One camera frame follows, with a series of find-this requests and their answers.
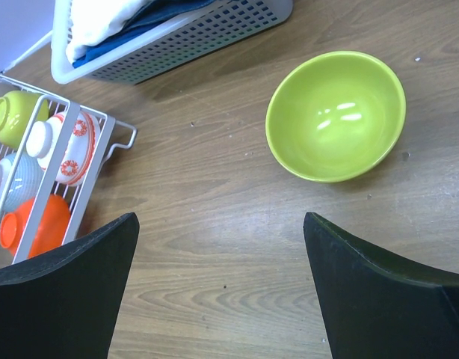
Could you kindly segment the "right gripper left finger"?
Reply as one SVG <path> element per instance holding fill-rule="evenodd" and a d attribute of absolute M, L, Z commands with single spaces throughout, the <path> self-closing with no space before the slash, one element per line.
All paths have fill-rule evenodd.
<path fill-rule="evenodd" d="M 106 358 L 138 234 L 127 213 L 0 269 L 0 358 Z"/>

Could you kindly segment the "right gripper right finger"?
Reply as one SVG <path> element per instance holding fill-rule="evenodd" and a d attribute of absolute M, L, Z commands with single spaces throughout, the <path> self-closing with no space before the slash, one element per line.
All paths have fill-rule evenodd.
<path fill-rule="evenodd" d="M 333 358 L 459 358 L 459 274 L 315 212 L 305 215 L 304 240 Z"/>

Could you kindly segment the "pale blue bowl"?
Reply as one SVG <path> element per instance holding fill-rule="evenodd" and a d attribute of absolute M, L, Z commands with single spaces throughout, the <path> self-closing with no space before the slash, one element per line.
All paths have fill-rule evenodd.
<path fill-rule="evenodd" d="M 11 153 L 0 160 L 0 203 L 15 159 L 16 153 Z M 14 212 L 24 202 L 35 198 L 42 178 L 43 170 L 37 160 L 23 153 L 2 206 L 3 211 Z"/>

